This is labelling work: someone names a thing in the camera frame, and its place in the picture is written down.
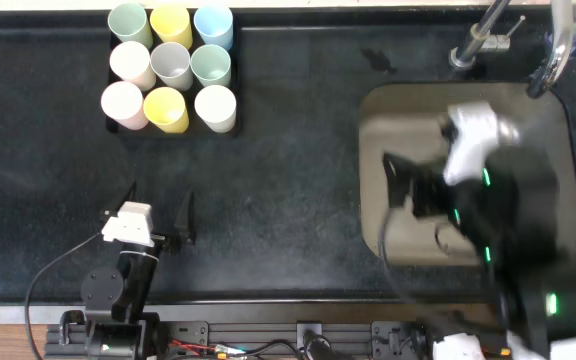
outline sink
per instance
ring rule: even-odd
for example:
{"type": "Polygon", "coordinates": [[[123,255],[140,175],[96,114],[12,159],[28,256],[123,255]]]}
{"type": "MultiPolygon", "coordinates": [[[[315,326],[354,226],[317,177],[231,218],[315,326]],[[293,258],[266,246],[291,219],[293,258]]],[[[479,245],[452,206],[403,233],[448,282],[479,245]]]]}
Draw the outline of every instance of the sink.
{"type": "MultiPolygon", "coordinates": [[[[446,121],[448,106],[481,100],[516,124],[522,144],[547,154],[559,181],[557,243],[560,249],[576,253],[576,171],[563,104],[551,92],[539,99],[529,98],[526,84],[445,83],[385,85],[363,100],[359,124],[361,227],[364,241],[375,254],[387,209],[383,153],[415,162],[447,157],[449,146],[441,137],[440,126],[446,121]]],[[[446,216],[417,221],[406,210],[409,206],[407,202],[405,208],[395,211],[387,229],[390,263],[477,264],[472,245],[447,225],[446,216]]]]}

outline countertop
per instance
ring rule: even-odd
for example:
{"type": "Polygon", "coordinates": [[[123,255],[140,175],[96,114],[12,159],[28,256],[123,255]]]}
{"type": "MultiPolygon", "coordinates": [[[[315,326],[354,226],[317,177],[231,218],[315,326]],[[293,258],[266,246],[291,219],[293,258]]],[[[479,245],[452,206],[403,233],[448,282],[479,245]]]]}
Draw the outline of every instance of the countertop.
{"type": "MultiPolygon", "coordinates": [[[[361,238],[359,104],[392,82],[527,81],[544,56],[549,9],[526,12],[509,53],[482,55],[476,69],[455,74],[448,51],[481,9],[239,10],[242,129],[234,139],[187,141],[106,131],[103,13],[0,15],[0,304],[21,303],[41,267],[99,231],[99,210],[133,180],[159,228],[185,191],[195,194],[197,243],[162,256],[150,303],[396,300],[361,238]]],[[[508,11],[493,30],[519,14],[508,11]]],[[[576,158],[576,58],[554,90],[570,114],[576,158]]],[[[34,298],[78,303],[82,277],[113,265],[118,251],[89,245],[34,298]]],[[[428,300],[481,292],[474,268],[395,272],[428,300]]]]}

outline faucet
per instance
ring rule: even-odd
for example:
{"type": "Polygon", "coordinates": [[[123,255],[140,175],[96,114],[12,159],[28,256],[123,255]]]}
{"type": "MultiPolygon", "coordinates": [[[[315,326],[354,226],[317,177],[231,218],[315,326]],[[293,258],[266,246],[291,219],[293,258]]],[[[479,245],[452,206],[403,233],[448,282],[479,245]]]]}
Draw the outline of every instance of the faucet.
{"type": "MultiPolygon", "coordinates": [[[[495,0],[490,5],[481,21],[470,28],[461,47],[450,51],[450,64],[455,69],[470,69],[475,63],[475,55],[486,48],[497,49],[496,51],[506,51],[510,44],[500,44],[509,42],[510,35],[521,24],[515,25],[505,36],[491,36],[490,29],[495,24],[499,16],[508,7],[510,0],[495,0]]],[[[557,81],[559,75],[564,70],[570,51],[573,38],[573,15],[571,0],[551,0],[552,12],[552,49],[548,54],[545,63],[542,64],[532,75],[532,80],[526,89],[526,93],[535,99],[548,91],[557,81]]]]}

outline yellow cup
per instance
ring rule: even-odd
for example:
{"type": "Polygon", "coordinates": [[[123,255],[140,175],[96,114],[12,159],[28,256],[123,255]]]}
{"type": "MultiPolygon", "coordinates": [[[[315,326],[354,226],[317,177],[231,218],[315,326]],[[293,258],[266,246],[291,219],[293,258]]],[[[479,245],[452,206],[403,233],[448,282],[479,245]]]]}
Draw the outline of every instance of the yellow cup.
{"type": "Polygon", "coordinates": [[[161,87],[151,91],[144,100],[144,113],[164,132],[183,133],[188,129],[186,102],[173,88],[161,87]]]}
{"type": "Polygon", "coordinates": [[[192,26],[188,9],[177,3],[164,4],[150,14],[150,25],[163,42],[176,42],[190,50],[192,26]]]}

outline green light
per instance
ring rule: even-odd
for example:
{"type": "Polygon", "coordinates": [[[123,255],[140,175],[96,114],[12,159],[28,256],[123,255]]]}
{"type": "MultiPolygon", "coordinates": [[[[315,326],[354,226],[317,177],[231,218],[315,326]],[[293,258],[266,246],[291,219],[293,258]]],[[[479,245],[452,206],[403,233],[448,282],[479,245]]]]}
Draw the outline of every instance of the green light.
{"type": "Polygon", "coordinates": [[[484,182],[486,183],[486,186],[490,186],[490,175],[488,175],[488,170],[486,170],[486,168],[484,168],[484,182]]]}
{"type": "Polygon", "coordinates": [[[550,293],[546,298],[546,313],[548,316],[557,314],[559,311],[559,304],[557,304],[557,294],[550,293]]]}
{"type": "Polygon", "coordinates": [[[459,217],[459,210],[455,209],[455,221],[457,221],[457,225],[461,224],[461,218],[459,217]]]}

